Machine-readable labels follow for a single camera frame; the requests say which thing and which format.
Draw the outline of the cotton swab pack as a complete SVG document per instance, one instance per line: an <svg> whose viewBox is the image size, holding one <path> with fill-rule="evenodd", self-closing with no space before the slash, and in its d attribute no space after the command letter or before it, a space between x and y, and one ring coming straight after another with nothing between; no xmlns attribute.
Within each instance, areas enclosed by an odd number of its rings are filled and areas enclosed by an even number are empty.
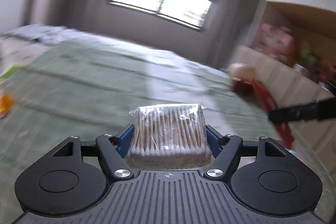
<svg viewBox="0 0 336 224"><path fill-rule="evenodd" d="M213 161L202 105L141 106L131 115L134 133L126 154L130 166L176 170L208 166Z"/></svg>

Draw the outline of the beige padded headboard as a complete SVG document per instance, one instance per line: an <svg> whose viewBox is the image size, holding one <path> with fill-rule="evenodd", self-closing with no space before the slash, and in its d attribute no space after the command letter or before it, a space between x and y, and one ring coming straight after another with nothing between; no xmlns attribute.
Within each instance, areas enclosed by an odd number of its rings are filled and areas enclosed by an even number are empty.
<svg viewBox="0 0 336 224"><path fill-rule="evenodd" d="M243 63L254 67L258 79L281 107L304 104L332 97L302 74L283 63L245 46L239 46L230 64ZM294 122L293 125L315 151L326 169L335 172L335 120Z"/></svg>

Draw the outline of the cream round plush doll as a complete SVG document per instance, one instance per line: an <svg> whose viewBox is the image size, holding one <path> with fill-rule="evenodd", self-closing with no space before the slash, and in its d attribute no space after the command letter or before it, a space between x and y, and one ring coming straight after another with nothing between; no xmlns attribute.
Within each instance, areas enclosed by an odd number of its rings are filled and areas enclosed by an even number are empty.
<svg viewBox="0 0 336 224"><path fill-rule="evenodd" d="M253 93L252 81L257 77L257 72L254 67L243 63L234 63L229 66L228 74L232 81L232 89L235 93L244 96Z"/></svg>

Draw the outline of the pink plush rabbit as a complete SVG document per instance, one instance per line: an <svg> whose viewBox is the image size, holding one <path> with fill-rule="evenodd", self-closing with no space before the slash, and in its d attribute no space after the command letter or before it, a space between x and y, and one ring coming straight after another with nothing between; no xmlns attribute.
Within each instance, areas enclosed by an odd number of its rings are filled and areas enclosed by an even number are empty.
<svg viewBox="0 0 336 224"><path fill-rule="evenodd" d="M288 65L295 52L294 37L288 29L263 23L260 31L261 38L255 50Z"/></svg>

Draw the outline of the orange small clip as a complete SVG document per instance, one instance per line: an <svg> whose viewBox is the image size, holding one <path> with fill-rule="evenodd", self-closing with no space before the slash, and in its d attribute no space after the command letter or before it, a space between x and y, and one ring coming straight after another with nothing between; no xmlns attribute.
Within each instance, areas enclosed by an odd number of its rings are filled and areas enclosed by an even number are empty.
<svg viewBox="0 0 336 224"><path fill-rule="evenodd" d="M11 94L5 94L1 96L0 101L0 117L1 119L9 114L14 105L14 99Z"/></svg>

